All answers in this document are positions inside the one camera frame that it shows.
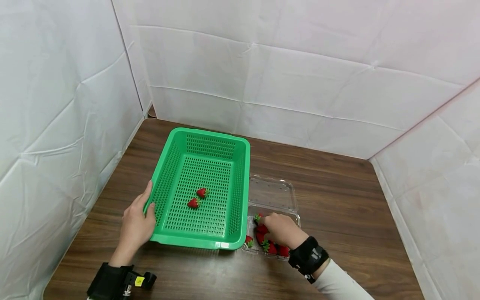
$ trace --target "black wrist brace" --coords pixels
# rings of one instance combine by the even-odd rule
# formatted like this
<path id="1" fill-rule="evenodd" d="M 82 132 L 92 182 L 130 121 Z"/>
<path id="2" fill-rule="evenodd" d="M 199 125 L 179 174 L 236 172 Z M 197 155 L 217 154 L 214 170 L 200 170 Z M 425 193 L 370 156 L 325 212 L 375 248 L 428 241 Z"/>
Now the black wrist brace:
<path id="1" fill-rule="evenodd" d="M 126 289 L 125 279 L 132 270 L 133 265 L 116 268 L 103 263 L 88 288 L 88 297 L 94 300 L 120 299 Z"/>
<path id="2" fill-rule="evenodd" d="M 302 245 L 289 253 L 288 263 L 298 269 L 311 284 L 315 282 L 312 274 L 329 258 L 327 251 L 318 245 L 314 237 L 308 237 Z"/>

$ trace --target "yellow label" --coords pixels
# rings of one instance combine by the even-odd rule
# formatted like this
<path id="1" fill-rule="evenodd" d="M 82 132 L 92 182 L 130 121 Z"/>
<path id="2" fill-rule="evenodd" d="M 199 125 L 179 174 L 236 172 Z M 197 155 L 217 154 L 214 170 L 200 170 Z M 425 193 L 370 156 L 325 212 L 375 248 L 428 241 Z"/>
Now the yellow label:
<path id="1" fill-rule="evenodd" d="M 141 287 L 144 280 L 145 280 L 145 277 L 137 276 L 137 279 L 135 279 L 135 286 Z"/>

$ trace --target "green plastic basket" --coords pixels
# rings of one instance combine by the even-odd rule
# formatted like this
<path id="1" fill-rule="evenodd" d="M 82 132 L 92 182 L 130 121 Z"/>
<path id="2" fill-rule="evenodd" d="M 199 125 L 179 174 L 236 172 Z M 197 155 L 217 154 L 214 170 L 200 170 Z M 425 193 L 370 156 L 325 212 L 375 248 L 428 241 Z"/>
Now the green plastic basket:
<path id="1" fill-rule="evenodd" d="M 187 128 L 170 132 L 152 176 L 155 202 L 150 240 L 203 249 L 236 250 L 247 230 L 250 144 L 228 134 Z M 200 207 L 187 206 L 200 188 Z"/>

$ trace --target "person's left hand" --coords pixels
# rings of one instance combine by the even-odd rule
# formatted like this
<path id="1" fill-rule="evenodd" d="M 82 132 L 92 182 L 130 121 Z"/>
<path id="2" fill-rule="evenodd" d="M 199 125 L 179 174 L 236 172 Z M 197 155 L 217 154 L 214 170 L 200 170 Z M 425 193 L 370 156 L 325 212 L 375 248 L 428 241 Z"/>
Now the person's left hand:
<path id="1" fill-rule="evenodd" d="M 152 182 L 149 181 L 145 191 L 123 212 L 119 244 L 109 265 L 129 265 L 137 250 L 152 236 L 156 223 L 154 203 L 148 206 L 146 216 L 144 215 L 144 206 L 151 191 Z"/>

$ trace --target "hand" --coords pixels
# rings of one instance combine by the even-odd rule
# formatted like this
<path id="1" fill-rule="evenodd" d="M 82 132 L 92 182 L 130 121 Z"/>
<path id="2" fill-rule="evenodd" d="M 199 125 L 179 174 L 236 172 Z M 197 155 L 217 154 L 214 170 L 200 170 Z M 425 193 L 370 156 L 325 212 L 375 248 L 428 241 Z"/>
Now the hand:
<path id="1" fill-rule="evenodd" d="M 154 203 L 148 206 L 144 216 L 144 206 L 151 191 L 152 182 L 149 181 L 145 191 L 123 212 L 119 244 L 109 265 L 115 267 L 129 265 L 137 250 L 152 236 L 156 223 Z"/>
<path id="2" fill-rule="evenodd" d="M 265 235 L 266 239 L 274 240 L 292 250 L 298 248 L 308 238 L 308 234 L 301 230 L 289 216 L 272 213 L 261 218 L 259 222 L 265 224 L 270 232 Z"/>

